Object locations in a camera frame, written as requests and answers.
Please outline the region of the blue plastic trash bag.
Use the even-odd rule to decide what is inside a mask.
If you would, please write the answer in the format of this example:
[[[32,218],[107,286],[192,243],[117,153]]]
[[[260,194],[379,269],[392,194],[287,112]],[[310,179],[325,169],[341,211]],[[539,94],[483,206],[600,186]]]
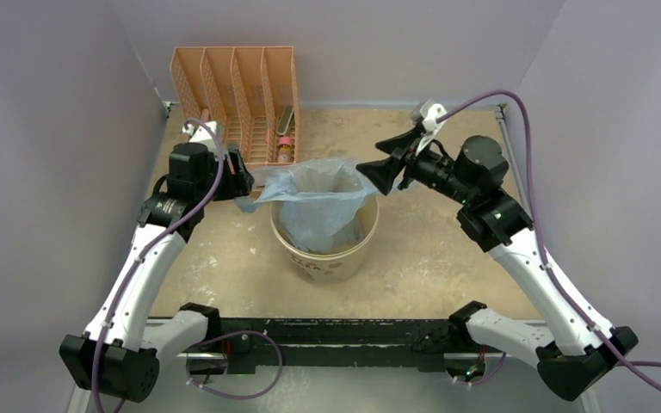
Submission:
[[[357,217],[379,190],[355,168],[348,157],[314,159],[291,166],[255,170],[263,191],[256,198],[235,200],[244,213],[264,203],[278,208],[276,218],[298,250],[331,254],[363,239]]]

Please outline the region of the beige capybara trash bin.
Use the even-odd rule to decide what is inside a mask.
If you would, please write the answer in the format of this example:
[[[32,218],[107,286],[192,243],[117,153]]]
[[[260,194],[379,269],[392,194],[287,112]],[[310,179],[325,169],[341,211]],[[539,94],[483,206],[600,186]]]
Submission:
[[[369,198],[357,213],[363,229],[363,239],[358,244],[335,253],[318,254],[298,250],[290,243],[277,222],[277,210],[275,205],[270,204],[271,225],[275,236],[286,249],[291,262],[300,268],[307,279],[316,283],[338,283],[352,278],[365,262],[380,221],[380,206],[376,194]]]

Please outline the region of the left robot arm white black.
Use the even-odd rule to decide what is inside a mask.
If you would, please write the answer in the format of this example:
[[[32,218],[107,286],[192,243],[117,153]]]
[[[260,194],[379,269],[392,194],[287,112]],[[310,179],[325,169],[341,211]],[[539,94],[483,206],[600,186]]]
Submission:
[[[131,250],[102,308],[79,336],[67,335],[59,355],[75,384],[140,403],[160,370],[184,349],[215,350],[222,340],[219,312],[183,305],[167,323],[146,326],[173,262],[202,221],[202,200],[233,200],[250,194],[254,178],[241,151],[231,145],[220,159],[202,143],[175,145],[169,170],[140,208]]]

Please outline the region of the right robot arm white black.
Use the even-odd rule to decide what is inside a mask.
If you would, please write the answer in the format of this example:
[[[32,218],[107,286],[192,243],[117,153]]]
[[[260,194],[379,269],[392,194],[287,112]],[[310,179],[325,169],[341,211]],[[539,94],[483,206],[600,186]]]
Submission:
[[[615,327],[563,275],[536,243],[533,220],[502,187],[509,165],[492,138],[467,138],[456,157],[433,140],[422,147],[422,131],[412,129],[380,141],[386,154],[357,170],[382,194],[418,182],[457,201],[462,230],[522,289],[545,321],[531,325],[501,316],[473,301],[453,313],[448,337],[458,349],[475,344],[496,348],[535,368],[558,397],[573,401],[586,392],[638,343],[627,326]]]

